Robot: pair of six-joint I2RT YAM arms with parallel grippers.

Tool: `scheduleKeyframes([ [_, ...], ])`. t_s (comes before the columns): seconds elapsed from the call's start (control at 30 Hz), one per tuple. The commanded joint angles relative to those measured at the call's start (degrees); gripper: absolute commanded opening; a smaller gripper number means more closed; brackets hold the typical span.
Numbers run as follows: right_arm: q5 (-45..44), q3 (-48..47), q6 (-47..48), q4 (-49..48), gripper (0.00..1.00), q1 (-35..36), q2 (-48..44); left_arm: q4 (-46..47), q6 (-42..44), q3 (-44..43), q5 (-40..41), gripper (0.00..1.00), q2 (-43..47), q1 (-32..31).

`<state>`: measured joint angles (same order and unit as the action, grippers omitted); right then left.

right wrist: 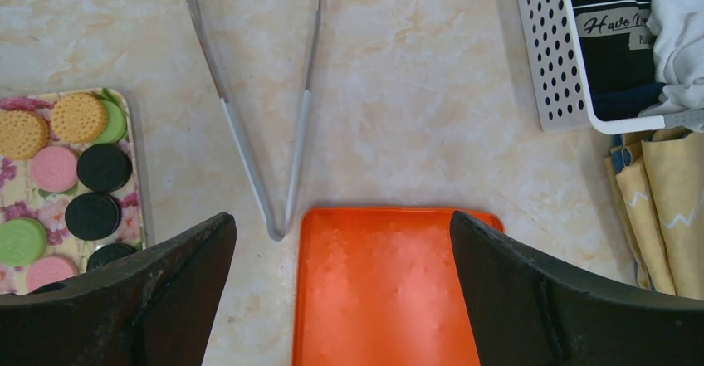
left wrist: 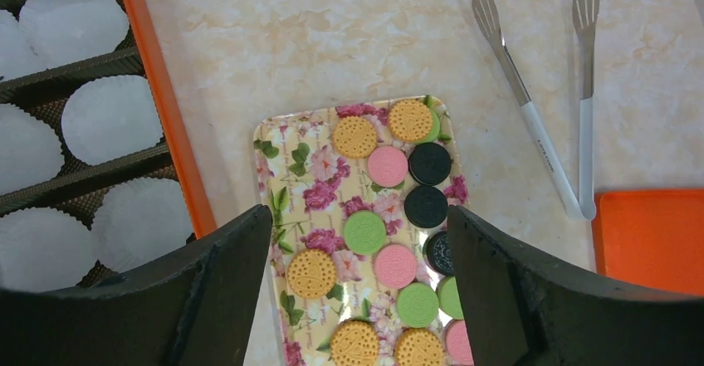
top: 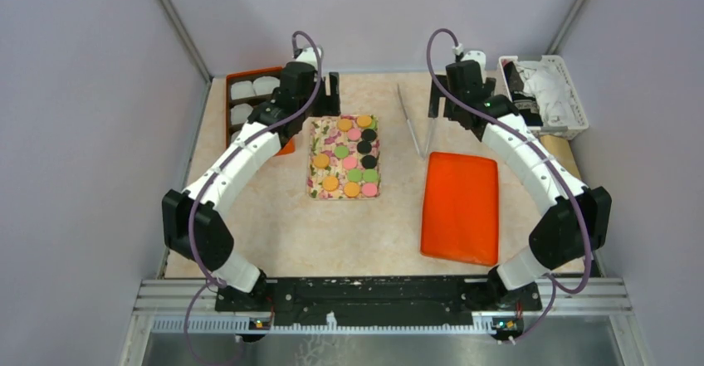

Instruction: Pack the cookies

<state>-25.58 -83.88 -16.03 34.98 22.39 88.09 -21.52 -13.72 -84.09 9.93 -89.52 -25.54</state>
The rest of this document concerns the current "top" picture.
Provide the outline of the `floral tray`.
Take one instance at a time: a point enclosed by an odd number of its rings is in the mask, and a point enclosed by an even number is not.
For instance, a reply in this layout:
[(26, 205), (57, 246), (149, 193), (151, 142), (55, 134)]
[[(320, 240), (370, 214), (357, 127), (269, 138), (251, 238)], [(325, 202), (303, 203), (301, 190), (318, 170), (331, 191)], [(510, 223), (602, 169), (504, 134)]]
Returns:
[(307, 193), (318, 200), (365, 200), (381, 194), (379, 120), (375, 115), (314, 118)]

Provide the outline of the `orange compartment box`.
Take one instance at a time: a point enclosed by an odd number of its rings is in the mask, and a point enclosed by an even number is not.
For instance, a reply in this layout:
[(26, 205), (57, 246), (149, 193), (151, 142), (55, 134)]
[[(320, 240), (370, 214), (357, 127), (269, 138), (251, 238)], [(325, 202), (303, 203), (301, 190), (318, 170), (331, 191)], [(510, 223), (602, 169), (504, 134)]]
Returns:
[(238, 136), (253, 109), (271, 99), (282, 69), (277, 66), (226, 76), (225, 148)]

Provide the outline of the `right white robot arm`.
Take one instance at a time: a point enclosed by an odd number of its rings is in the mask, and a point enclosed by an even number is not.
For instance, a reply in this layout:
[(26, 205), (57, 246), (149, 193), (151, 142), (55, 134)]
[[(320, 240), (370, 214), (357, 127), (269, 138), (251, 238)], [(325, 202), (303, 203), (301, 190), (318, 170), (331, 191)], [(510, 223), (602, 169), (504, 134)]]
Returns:
[(594, 251), (605, 242), (610, 194), (572, 175), (532, 134), (513, 102), (493, 93), (483, 52), (465, 51), (461, 45), (452, 51), (455, 60), (444, 74), (431, 75), (433, 96), (446, 100), (444, 117), (470, 130), (500, 156), (541, 215), (527, 245), (490, 270), (489, 303), (508, 310), (520, 299), (521, 288), (577, 259), (584, 263), (584, 274), (572, 292), (583, 290)]

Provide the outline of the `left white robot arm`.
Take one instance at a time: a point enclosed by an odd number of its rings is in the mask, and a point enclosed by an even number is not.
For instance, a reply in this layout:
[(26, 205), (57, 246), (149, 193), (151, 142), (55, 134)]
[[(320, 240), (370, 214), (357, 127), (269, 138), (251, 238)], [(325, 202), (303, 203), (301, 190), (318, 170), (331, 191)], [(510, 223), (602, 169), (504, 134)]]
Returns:
[(257, 310), (265, 303), (265, 274), (237, 252), (223, 214), (308, 118), (340, 114), (339, 76), (334, 72), (324, 76), (321, 62), (318, 46), (296, 49), (271, 98), (253, 109), (213, 166), (185, 189), (171, 189), (162, 199), (166, 247), (195, 262), (214, 285), (234, 288), (235, 301), (245, 310)]

